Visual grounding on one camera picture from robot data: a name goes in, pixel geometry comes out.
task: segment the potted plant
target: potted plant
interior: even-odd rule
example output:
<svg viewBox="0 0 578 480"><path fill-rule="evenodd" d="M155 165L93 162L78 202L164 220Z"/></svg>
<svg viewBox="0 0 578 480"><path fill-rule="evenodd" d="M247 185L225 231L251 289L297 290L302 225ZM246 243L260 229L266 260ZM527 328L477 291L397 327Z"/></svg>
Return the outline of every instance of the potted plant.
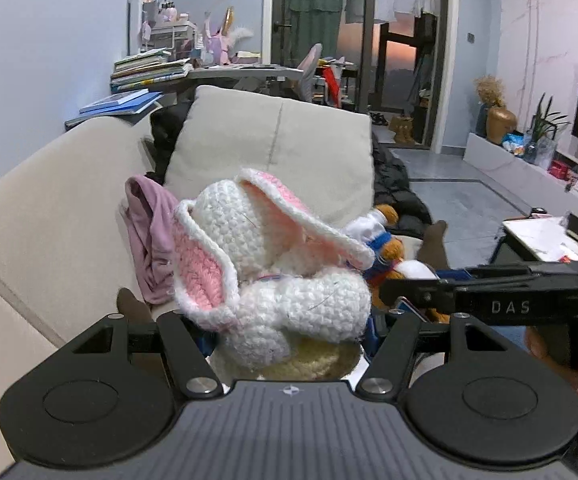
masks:
<svg viewBox="0 0 578 480"><path fill-rule="evenodd" d="M536 113L531 120L531 127L528 131L530 140L524 148L524 160L543 170L548 170L556 151L558 129L560 126L566 126L568 121L565 121L566 114L551 111L553 96L549 98L547 107L542 111L545 96L545 93L542 94Z"/></svg>
<svg viewBox="0 0 578 480"><path fill-rule="evenodd" d="M504 108L504 99L502 98L504 87L502 86L502 80L496 79L492 75L480 77L473 83L482 103L476 123L476 134L480 137L486 137L486 118L489 109L494 106Z"/></svg>

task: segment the curtain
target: curtain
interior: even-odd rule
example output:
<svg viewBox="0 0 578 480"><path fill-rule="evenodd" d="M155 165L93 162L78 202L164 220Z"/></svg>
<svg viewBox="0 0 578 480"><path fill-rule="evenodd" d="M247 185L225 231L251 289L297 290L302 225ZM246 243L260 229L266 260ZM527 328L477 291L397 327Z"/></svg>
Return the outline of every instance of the curtain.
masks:
<svg viewBox="0 0 578 480"><path fill-rule="evenodd" d="M322 57L335 56L342 17L342 0L285 0L288 30L286 63L297 66L310 48L322 44Z"/></svg>

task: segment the bunny ear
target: bunny ear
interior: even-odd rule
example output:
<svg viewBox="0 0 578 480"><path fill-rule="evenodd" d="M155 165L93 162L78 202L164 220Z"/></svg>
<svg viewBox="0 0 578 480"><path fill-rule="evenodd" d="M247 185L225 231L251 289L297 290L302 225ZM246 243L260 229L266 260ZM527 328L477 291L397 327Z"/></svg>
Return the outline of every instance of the bunny ear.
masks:
<svg viewBox="0 0 578 480"><path fill-rule="evenodd" d="M372 249L313 216L304 204L273 175L258 170L241 170L236 177L236 182L249 182L256 186L291 220L303 227L310 236L332 247L356 269L369 269L373 265L375 254Z"/></svg>
<svg viewBox="0 0 578 480"><path fill-rule="evenodd" d="M176 303L200 327L223 330L234 322L229 306L240 300L236 269L227 254L191 218L194 203L183 200L174 213Z"/></svg>

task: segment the red cloth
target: red cloth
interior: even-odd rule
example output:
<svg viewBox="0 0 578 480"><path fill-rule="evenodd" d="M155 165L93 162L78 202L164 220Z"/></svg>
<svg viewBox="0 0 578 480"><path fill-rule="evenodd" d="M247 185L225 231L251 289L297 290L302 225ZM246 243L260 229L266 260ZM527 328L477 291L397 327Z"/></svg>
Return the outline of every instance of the red cloth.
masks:
<svg viewBox="0 0 578 480"><path fill-rule="evenodd" d="M178 199L142 175L124 184L129 201L124 222L144 301L166 303L173 296L172 221Z"/></svg>
<svg viewBox="0 0 578 480"><path fill-rule="evenodd" d="M329 89L329 95L331 95L333 102L336 104L336 108L340 107L340 85L336 81L336 76L333 73L333 69L330 66L325 66L322 69L322 77L326 81L326 85Z"/></svg>

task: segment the door handle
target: door handle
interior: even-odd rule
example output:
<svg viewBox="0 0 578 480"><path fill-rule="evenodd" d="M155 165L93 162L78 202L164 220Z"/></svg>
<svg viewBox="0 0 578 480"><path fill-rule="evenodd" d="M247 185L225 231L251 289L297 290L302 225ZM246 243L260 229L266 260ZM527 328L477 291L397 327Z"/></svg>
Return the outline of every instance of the door handle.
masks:
<svg viewBox="0 0 578 480"><path fill-rule="evenodd" d="M274 23L274 32L278 32L280 28L291 28L291 23Z"/></svg>

